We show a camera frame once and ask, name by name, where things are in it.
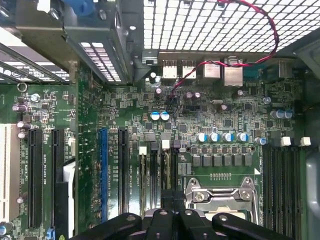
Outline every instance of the mounting hole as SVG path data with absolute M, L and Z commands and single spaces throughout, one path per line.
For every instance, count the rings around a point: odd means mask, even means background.
M 20 82 L 16 86 L 16 89 L 18 89 L 20 93 L 25 93 L 26 91 L 28 91 L 28 85 L 25 82 Z

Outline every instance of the blue pcie slot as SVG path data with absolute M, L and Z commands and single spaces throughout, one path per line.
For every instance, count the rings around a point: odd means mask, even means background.
M 100 129 L 101 222 L 108 220 L 108 129 Z

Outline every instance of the motherboard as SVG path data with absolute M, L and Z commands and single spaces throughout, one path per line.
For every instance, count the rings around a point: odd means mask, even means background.
M 7 236 L 65 240 L 122 213 L 143 217 L 171 189 L 208 219 L 228 212 L 304 239 L 302 79 L 202 80 L 174 93 L 149 78 L 108 86 L 79 66 L 71 85 L 2 85 L 1 139 L 19 155 L 3 178 Z

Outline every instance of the perforated case panel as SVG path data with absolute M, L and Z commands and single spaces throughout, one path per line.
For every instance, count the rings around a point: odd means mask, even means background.
M 247 0 L 274 19 L 278 50 L 320 27 L 319 0 Z M 266 17 L 217 0 L 144 0 L 144 48 L 269 52 L 273 31 Z

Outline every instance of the white connector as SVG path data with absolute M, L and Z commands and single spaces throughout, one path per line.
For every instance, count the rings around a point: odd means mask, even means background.
M 0 222 L 19 216 L 20 139 L 16 124 L 0 124 Z

